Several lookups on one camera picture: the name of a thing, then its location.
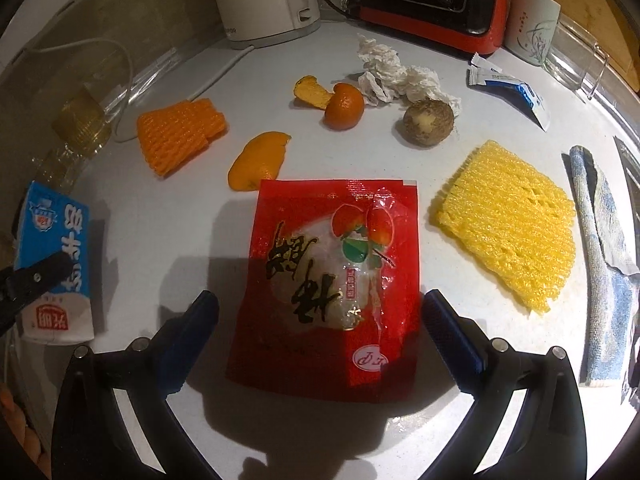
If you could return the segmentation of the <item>yellow foam fruit net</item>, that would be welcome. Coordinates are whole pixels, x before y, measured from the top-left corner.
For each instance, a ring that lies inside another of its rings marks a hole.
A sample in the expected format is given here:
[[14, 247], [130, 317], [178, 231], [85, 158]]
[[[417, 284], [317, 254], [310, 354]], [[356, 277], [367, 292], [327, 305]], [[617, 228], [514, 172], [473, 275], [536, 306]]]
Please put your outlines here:
[[493, 140], [469, 154], [431, 213], [435, 226], [538, 314], [550, 311], [572, 272], [575, 216], [559, 185]]

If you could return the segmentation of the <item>partly peeled mandarin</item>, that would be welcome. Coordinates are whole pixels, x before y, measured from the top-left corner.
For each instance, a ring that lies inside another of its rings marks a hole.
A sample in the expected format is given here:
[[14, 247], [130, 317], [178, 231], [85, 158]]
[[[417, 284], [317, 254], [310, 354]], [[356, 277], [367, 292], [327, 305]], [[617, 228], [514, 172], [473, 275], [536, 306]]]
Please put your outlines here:
[[339, 82], [333, 87], [333, 96], [326, 106], [323, 122], [333, 130], [354, 128], [364, 112], [362, 93], [352, 84]]

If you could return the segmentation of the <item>orange foam fruit net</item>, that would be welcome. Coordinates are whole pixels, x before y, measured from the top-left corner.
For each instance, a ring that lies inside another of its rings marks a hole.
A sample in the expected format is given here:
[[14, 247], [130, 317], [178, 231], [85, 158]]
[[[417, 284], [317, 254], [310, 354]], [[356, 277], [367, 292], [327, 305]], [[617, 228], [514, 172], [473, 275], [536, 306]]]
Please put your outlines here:
[[227, 131], [227, 121], [209, 99], [181, 101], [137, 119], [142, 155], [157, 177], [175, 172]]

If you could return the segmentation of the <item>small curled orange peel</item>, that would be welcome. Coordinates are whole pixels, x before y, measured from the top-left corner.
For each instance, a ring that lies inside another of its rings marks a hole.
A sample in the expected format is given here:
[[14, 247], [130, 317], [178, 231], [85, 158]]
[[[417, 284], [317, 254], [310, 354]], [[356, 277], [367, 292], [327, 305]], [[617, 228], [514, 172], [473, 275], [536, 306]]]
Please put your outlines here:
[[294, 96], [307, 105], [325, 110], [333, 98], [333, 93], [318, 83], [315, 76], [307, 75], [294, 84]]

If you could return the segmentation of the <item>white wall socket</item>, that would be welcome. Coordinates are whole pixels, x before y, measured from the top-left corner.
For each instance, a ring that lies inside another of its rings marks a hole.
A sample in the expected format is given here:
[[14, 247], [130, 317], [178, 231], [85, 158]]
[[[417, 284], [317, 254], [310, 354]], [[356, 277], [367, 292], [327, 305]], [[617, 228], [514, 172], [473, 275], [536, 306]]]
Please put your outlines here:
[[23, 0], [1, 33], [1, 71], [81, 0]]

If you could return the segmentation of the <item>red snack bag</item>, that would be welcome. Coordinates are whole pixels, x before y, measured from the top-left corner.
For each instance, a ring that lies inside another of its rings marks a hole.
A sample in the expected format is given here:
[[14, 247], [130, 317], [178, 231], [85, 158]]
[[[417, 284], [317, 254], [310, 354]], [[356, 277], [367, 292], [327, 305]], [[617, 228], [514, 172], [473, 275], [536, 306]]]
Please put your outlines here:
[[416, 378], [418, 188], [266, 181], [227, 375], [262, 391], [396, 402]]

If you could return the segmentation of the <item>amber glass jar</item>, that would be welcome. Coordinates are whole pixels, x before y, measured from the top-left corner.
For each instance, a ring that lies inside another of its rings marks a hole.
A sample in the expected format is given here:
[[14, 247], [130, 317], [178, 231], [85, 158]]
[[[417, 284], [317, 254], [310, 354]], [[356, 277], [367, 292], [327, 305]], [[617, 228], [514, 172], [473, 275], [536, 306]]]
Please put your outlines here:
[[110, 140], [112, 128], [102, 106], [82, 88], [63, 105], [52, 122], [52, 129], [62, 145], [37, 162], [34, 180], [68, 194], [88, 161]]

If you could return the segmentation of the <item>small torn white wrapper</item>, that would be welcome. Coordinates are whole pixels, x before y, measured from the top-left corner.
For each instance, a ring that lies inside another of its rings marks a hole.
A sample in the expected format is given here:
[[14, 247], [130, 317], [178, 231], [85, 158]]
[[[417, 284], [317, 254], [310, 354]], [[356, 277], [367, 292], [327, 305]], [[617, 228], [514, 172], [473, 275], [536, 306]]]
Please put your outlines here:
[[471, 58], [470, 64], [476, 68], [482, 68], [483, 70], [490, 70], [494, 73], [502, 73], [502, 69], [490, 62], [487, 58], [483, 58], [478, 52], [475, 52]]

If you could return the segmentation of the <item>clear glass mug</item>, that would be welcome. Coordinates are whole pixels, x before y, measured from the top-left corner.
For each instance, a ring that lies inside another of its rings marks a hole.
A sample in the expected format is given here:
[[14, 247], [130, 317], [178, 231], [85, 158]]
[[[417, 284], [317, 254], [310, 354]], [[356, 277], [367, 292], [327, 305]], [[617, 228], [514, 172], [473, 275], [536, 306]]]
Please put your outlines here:
[[610, 56], [591, 32], [565, 14], [556, 24], [544, 69], [570, 91], [592, 99]]

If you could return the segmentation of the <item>blue white sachet wrapper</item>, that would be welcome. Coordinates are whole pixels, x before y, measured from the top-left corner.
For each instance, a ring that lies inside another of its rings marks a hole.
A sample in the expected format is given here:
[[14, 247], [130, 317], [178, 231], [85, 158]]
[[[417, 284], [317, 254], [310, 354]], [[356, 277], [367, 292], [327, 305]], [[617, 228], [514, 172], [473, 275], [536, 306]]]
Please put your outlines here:
[[534, 118], [542, 130], [549, 129], [551, 118], [544, 99], [527, 82], [488, 68], [471, 66], [468, 69], [468, 85], [503, 96], [523, 113]]

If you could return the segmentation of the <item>blue white dish cloth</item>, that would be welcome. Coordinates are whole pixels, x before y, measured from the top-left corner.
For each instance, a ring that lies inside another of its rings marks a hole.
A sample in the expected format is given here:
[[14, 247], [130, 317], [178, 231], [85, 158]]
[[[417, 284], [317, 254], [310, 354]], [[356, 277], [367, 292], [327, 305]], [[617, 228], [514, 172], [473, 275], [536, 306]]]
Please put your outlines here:
[[580, 382], [600, 387], [627, 374], [639, 268], [631, 255], [608, 180], [586, 148], [568, 154], [568, 175], [582, 233], [588, 313]]

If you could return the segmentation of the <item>white ceramic cup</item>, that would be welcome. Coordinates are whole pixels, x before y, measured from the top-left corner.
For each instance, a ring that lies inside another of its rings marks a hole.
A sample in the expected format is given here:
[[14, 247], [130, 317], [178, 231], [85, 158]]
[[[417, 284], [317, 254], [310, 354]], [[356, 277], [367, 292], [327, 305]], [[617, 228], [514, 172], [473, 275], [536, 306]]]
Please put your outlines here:
[[521, 60], [541, 66], [561, 14], [554, 0], [511, 0], [503, 47]]

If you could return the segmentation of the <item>large orange peel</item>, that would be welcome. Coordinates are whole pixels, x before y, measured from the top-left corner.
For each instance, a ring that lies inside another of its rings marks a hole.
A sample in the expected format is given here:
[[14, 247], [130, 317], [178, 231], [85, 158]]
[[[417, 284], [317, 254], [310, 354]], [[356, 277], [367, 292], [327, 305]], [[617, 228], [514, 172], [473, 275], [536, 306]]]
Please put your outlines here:
[[267, 131], [250, 140], [228, 172], [228, 185], [236, 192], [258, 191], [262, 180], [276, 180], [291, 137]]

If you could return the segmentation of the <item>blue white milk carton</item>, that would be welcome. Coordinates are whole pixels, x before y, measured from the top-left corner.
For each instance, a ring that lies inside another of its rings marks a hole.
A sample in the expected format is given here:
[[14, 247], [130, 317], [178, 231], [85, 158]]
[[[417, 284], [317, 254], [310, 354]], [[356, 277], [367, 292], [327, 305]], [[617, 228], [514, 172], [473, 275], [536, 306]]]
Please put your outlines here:
[[29, 185], [14, 263], [32, 288], [20, 314], [25, 340], [48, 346], [93, 340], [89, 220], [86, 205], [36, 181]]

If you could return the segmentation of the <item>wooden cutting board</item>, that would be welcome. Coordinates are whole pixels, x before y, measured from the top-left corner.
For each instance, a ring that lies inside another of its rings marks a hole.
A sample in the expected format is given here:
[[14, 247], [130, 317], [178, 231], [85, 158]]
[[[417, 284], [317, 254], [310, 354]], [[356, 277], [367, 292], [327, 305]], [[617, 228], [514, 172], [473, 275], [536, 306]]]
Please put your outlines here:
[[639, 38], [615, 0], [554, 0], [563, 14], [595, 36], [616, 72], [639, 92]]

